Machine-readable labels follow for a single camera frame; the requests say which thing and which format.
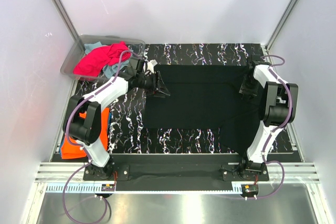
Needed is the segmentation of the black polo shirt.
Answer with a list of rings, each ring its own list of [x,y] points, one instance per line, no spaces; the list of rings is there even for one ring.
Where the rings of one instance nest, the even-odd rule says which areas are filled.
[[[149,129],[219,130],[219,143],[246,154],[259,127],[263,88],[244,100],[239,93],[247,67],[157,65],[170,96],[147,97],[143,124]]]

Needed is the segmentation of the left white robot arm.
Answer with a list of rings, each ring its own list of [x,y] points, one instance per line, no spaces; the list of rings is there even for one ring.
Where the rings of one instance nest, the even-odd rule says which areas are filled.
[[[103,147],[101,113],[114,100],[134,88],[145,90],[148,96],[165,98],[170,96],[156,61],[131,58],[129,64],[101,87],[84,96],[73,95],[68,102],[63,124],[66,141],[79,147],[88,157],[86,172],[102,180],[115,175],[113,158]]]

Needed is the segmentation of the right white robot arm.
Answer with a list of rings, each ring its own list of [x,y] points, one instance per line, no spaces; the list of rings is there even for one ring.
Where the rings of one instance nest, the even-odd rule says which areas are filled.
[[[248,71],[243,78],[239,93],[251,100],[262,87],[258,108],[260,124],[251,146],[239,162],[237,174],[242,180],[255,180],[267,174],[267,155],[278,134],[296,115],[298,85],[279,76],[275,65],[252,55],[247,60]]]

